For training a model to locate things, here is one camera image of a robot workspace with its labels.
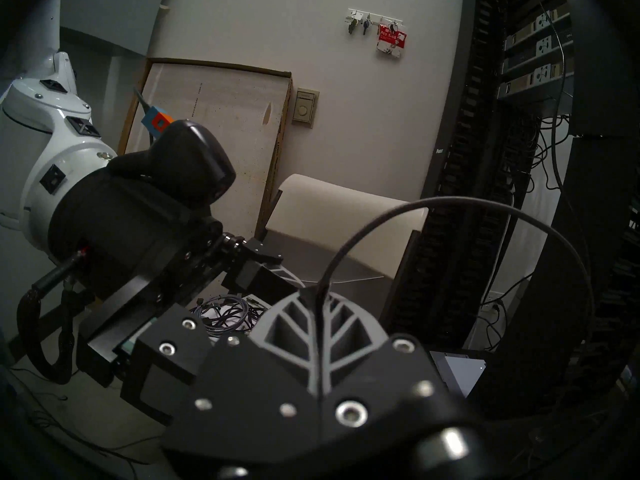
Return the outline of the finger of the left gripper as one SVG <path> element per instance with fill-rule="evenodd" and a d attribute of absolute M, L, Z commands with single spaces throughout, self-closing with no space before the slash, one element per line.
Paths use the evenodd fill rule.
<path fill-rule="evenodd" d="M 136 339 L 123 400 L 151 419 L 172 419 L 210 349 L 203 323 L 172 305 Z"/>
<path fill-rule="evenodd" d="M 223 238 L 223 287 L 230 295 L 252 295 L 275 304 L 304 287 L 282 261 L 258 239 Z"/>

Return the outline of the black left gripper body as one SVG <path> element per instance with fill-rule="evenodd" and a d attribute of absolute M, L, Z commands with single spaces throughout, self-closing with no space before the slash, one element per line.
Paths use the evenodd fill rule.
<path fill-rule="evenodd" d="M 117 375 L 122 346 L 174 304 L 186 305 L 223 271 L 222 224 L 142 180 L 94 171 L 50 219 L 55 259 L 85 252 L 76 273 L 102 304 L 79 326 L 76 365 Z"/>

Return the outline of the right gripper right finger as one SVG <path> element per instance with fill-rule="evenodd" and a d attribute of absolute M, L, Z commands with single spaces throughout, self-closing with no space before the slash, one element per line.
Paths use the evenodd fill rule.
<path fill-rule="evenodd" d="M 320 444 L 381 449 L 480 428 L 417 339 L 387 335 L 338 294 L 327 293 L 320 307 Z"/>

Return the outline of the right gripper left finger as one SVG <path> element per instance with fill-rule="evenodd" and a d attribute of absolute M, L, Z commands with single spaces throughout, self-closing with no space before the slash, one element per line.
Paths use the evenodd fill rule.
<path fill-rule="evenodd" d="M 163 449 L 315 449 L 320 304 L 309 287 L 273 305 L 249 337 L 220 340 L 162 437 Z"/>

